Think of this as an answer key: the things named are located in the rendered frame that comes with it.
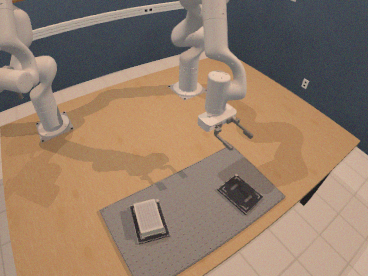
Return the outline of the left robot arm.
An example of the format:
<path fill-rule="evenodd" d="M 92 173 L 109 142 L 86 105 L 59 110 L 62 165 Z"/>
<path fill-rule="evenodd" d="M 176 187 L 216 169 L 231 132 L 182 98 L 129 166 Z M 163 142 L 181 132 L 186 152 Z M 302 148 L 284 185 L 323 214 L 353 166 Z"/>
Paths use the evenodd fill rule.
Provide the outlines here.
<path fill-rule="evenodd" d="M 231 83 L 231 76 L 224 71 L 215 70 L 208 74 L 205 110 L 213 115 L 223 114 L 227 101 L 241 100 L 247 92 L 244 66 L 228 49 L 226 4 L 229 0 L 179 2 L 187 10 L 187 15 L 173 29 L 171 41 L 177 47 L 192 48 L 180 55 L 179 82 L 174 84 L 173 89 L 181 96 L 201 93 L 202 86 L 197 83 L 198 62 L 205 50 L 207 58 L 227 64 L 233 72 Z"/>

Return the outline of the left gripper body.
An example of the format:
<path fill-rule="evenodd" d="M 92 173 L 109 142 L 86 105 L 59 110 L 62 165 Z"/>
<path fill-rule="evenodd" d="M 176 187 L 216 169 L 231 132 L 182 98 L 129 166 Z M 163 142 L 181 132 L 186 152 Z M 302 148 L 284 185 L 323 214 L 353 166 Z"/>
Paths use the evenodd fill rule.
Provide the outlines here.
<path fill-rule="evenodd" d="M 216 124 L 223 122 L 224 125 L 226 124 L 227 119 L 230 117 L 233 117 L 235 119 L 236 113 L 236 109 L 234 109 L 229 104 L 226 104 L 226 109 L 223 114 L 213 115 L 206 111 L 205 113 L 198 115 L 198 125 L 204 131 L 209 132 L 215 129 Z"/>

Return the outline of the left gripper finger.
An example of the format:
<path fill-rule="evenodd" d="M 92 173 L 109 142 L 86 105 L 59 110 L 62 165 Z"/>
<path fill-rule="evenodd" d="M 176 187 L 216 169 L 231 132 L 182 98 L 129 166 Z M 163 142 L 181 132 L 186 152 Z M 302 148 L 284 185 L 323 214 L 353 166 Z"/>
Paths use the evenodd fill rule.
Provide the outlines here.
<path fill-rule="evenodd" d="M 222 122 L 220 122 L 220 123 L 218 123 L 218 124 L 216 124 L 215 125 L 215 129 L 214 129 L 214 135 L 215 135 L 215 137 L 216 138 L 218 138 L 222 143 L 223 143 L 223 145 L 226 147 L 226 148 L 228 148 L 230 151 L 231 150 L 233 150 L 233 146 L 230 144 L 230 143 L 228 143 L 226 140 L 224 140 L 223 138 L 221 138 L 219 135 L 218 135 L 218 133 L 220 133 L 221 132 L 221 127 L 222 127 Z"/>
<path fill-rule="evenodd" d="M 239 128 L 241 128 L 243 130 L 243 134 L 245 134 L 249 139 L 253 138 L 253 134 L 251 132 L 249 132 L 246 128 L 244 128 L 239 122 L 240 119 L 236 118 L 234 119 L 233 117 L 230 117 L 227 119 L 226 123 L 229 124 L 233 122 L 234 124 L 236 124 Z"/>

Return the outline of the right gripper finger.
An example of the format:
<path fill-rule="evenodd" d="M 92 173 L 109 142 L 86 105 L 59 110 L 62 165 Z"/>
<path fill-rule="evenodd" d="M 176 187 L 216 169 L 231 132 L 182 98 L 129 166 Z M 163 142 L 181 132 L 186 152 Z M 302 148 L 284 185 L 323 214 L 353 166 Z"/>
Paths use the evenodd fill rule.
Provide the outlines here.
<path fill-rule="evenodd" d="M 16 92 L 17 93 L 17 92 Z M 17 93 L 17 95 L 18 95 L 18 97 L 19 97 L 19 99 L 23 99 L 23 95 L 22 95 L 22 93 Z"/>

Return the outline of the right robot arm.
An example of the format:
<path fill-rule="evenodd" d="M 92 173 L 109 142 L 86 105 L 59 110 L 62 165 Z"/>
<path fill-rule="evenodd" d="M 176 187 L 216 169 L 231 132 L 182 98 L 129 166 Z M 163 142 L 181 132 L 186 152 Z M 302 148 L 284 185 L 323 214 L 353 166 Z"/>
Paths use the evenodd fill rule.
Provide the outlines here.
<path fill-rule="evenodd" d="M 0 0 L 0 50 L 12 54 L 10 66 L 14 68 L 0 68 L 0 89 L 28 93 L 41 82 L 30 92 L 30 99 L 42 123 L 38 132 L 43 137 L 55 137 L 69 126 L 68 117 L 59 112 L 51 88 L 57 65 L 50 56 L 34 57 L 29 50 L 32 40 L 28 14 L 14 6 L 12 0 Z"/>

